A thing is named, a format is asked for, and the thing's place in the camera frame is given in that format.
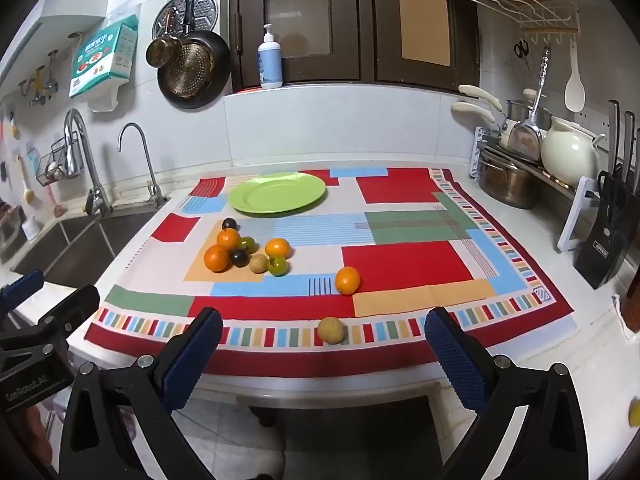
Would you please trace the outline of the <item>green tomato back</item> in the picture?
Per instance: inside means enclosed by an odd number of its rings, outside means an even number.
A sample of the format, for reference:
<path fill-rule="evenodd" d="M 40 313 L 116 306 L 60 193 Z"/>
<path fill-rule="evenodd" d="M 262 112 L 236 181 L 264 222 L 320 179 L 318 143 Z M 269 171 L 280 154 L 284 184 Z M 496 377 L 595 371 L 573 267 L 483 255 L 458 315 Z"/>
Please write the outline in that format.
<path fill-rule="evenodd" d="M 258 245 L 253 237 L 242 236 L 239 241 L 239 248 L 245 250 L 248 254 L 254 254 L 254 252 L 257 252 Z"/>

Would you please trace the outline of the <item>white blue pump bottle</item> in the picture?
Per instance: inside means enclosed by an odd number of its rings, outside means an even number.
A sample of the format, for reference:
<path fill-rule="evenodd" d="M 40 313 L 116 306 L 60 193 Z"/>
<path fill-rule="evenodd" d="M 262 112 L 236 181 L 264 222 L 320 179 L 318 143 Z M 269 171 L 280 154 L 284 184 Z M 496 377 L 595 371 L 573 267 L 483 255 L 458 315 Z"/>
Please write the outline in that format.
<path fill-rule="evenodd" d="M 277 89 L 283 84 L 282 49 L 271 31 L 271 25 L 264 25 L 262 43 L 258 46 L 259 83 L 263 89 Z"/>

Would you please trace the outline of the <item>black frying pan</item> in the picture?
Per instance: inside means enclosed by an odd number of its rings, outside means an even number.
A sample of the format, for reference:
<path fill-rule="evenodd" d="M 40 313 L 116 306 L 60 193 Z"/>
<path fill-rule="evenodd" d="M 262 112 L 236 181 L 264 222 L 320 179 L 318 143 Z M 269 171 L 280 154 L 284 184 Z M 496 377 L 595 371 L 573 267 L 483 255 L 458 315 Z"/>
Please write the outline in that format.
<path fill-rule="evenodd" d="M 177 56 L 157 70 L 160 92 L 183 110 L 196 110 L 215 101 L 230 76 L 228 44 L 212 30 L 195 28 L 195 0 L 186 0 L 183 34 Z"/>

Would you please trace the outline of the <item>green tomato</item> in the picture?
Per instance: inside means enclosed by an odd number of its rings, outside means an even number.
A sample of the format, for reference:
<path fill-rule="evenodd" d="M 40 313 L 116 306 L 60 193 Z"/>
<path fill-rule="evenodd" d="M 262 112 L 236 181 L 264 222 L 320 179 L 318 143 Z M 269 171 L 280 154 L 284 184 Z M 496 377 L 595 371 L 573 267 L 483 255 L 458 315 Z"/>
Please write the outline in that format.
<path fill-rule="evenodd" d="M 253 237 L 242 236 L 239 241 L 239 248 L 245 250 L 248 254 L 254 254 L 254 252 L 257 252 L 258 245 Z"/>
<path fill-rule="evenodd" d="M 267 269 L 273 276 L 285 275 L 288 273 L 288 259 L 280 255 L 270 256 Z"/>

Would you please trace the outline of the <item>dark plum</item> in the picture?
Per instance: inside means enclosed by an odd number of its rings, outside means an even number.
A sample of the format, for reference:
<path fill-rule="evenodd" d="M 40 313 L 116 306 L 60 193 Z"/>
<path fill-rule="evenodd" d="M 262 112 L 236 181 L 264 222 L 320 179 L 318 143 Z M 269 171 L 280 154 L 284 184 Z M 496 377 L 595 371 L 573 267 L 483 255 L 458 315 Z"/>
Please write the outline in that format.
<path fill-rule="evenodd" d="M 238 248 L 230 252 L 229 260 L 237 268 L 242 268 L 250 262 L 250 254 L 245 249 Z"/>
<path fill-rule="evenodd" d="M 225 218 L 222 222 L 222 227 L 224 229 L 236 230 L 238 228 L 238 222 L 233 218 Z"/>

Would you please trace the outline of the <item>green tomato front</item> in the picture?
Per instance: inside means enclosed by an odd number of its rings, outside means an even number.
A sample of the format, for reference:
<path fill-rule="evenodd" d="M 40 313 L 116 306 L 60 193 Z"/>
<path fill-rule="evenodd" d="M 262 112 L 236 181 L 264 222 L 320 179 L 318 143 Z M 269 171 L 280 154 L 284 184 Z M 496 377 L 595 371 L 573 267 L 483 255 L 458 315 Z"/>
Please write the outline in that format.
<path fill-rule="evenodd" d="M 273 276 L 285 275 L 288 273 L 288 259 L 280 255 L 270 256 L 267 269 Z"/>

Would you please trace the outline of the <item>round waffle grill plate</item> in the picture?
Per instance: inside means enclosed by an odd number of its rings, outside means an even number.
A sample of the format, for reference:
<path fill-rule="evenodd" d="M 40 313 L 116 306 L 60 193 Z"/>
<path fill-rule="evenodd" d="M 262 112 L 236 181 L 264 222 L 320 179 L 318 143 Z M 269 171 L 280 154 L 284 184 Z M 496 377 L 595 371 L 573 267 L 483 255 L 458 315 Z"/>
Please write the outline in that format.
<path fill-rule="evenodd" d="M 218 22 L 218 6 L 215 0 L 193 0 L 191 4 L 191 30 L 213 32 Z M 151 30 L 156 39 L 170 35 L 181 37 L 186 22 L 186 0 L 169 0 L 158 12 Z"/>

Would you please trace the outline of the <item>tan round fruit front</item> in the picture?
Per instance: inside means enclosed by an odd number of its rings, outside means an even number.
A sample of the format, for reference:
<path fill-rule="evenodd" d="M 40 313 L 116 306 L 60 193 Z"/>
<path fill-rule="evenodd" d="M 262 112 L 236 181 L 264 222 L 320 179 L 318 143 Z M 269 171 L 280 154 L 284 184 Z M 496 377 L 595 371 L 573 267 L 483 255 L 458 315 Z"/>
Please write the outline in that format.
<path fill-rule="evenodd" d="M 326 316 L 318 324 L 318 335 L 327 344 L 340 344 L 345 339 L 346 328 L 335 316 Z"/>

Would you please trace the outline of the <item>dark plum back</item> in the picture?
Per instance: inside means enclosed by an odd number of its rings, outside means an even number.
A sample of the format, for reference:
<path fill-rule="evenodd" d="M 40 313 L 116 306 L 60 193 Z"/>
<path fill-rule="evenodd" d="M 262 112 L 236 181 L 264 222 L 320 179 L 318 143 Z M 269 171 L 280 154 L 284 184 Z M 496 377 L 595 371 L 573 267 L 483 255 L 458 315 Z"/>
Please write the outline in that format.
<path fill-rule="evenodd" d="M 225 218 L 222 222 L 222 227 L 224 229 L 236 230 L 238 228 L 238 222 L 233 218 Z"/>

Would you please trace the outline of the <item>tan round fruit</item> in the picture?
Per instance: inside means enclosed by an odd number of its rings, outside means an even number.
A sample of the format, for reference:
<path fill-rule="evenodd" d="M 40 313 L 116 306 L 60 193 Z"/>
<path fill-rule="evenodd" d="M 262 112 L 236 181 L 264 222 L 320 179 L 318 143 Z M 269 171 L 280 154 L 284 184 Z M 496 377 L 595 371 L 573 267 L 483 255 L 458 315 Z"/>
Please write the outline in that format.
<path fill-rule="evenodd" d="M 263 254 L 254 254 L 248 266 L 253 273 L 263 274 L 268 270 L 269 258 Z"/>
<path fill-rule="evenodd" d="M 345 339 L 346 328 L 335 316 L 326 316 L 318 324 L 318 335 L 327 344 L 340 344 Z"/>

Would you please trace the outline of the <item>orange fruit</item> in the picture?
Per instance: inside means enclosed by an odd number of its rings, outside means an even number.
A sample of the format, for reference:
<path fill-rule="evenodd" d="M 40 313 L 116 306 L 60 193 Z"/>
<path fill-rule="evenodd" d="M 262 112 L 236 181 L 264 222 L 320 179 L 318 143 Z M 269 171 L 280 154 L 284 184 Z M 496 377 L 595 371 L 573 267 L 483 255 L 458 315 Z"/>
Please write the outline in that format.
<path fill-rule="evenodd" d="M 219 244 L 210 246 L 204 252 L 203 262 L 209 271 L 214 273 L 224 272 L 230 266 L 228 249 Z"/>
<path fill-rule="evenodd" d="M 227 252 L 233 252 L 240 246 L 240 234 L 236 229 L 222 229 L 216 237 L 216 243 L 223 247 Z"/>
<path fill-rule="evenodd" d="M 264 248 L 265 254 L 269 257 L 283 257 L 287 259 L 292 252 L 290 243 L 284 238 L 272 238 L 268 240 Z"/>
<path fill-rule="evenodd" d="M 354 294 L 361 283 L 359 272 L 352 266 L 344 266 L 335 275 L 334 285 L 336 290 L 345 296 Z"/>

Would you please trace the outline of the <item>steel ladle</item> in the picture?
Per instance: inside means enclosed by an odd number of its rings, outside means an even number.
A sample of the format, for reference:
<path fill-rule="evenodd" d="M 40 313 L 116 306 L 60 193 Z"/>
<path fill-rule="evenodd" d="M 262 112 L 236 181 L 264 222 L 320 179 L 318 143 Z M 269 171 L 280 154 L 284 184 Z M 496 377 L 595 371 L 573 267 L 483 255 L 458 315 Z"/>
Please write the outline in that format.
<path fill-rule="evenodd" d="M 550 62 L 550 47 L 548 44 L 542 50 L 540 61 L 539 84 L 534 105 L 527 118 L 518 122 L 511 130 L 508 142 L 508 150 L 517 154 L 519 158 L 538 164 L 541 161 L 542 137 L 541 128 L 537 124 L 538 110 L 544 90 L 544 83 L 548 75 Z"/>

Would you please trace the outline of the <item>paper towel pack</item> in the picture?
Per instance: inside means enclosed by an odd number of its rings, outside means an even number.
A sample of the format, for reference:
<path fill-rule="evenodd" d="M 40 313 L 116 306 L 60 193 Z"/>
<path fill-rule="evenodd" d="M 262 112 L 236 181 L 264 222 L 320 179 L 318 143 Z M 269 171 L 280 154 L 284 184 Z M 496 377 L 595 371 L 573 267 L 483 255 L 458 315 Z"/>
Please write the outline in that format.
<path fill-rule="evenodd" d="M 99 29 L 76 52 L 68 96 L 93 113 L 111 113 L 136 58 L 138 17 L 129 14 Z"/>

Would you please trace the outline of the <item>dark plum front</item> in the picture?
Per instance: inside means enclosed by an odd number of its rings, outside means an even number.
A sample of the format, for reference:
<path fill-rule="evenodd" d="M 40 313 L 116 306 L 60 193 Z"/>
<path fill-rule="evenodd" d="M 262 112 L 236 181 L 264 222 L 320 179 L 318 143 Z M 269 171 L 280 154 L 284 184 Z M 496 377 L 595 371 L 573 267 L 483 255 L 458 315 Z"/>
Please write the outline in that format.
<path fill-rule="evenodd" d="M 250 254 L 245 249 L 238 248 L 230 252 L 229 260 L 237 268 L 242 268 L 250 262 Z"/>

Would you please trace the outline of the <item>chrome kitchen faucet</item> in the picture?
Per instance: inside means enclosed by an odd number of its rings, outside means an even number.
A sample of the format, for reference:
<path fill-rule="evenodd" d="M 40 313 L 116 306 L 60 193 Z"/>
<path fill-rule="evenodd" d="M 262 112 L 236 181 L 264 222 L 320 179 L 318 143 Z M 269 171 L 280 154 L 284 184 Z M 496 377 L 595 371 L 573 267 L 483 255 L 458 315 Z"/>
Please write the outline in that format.
<path fill-rule="evenodd" d="M 86 167 L 89 173 L 91 185 L 85 203 L 85 212 L 88 216 L 100 214 L 106 217 L 112 211 L 112 206 L 107 198 L 104 187 L 100 181 L 96 163 L 94 162 L 89 142 L 87 126 L 80 111 L 71 108 L 65 115 L 63 124 L 65 143 L 65 177 L 71 179 L 78 177 L 81 168 Z"/>

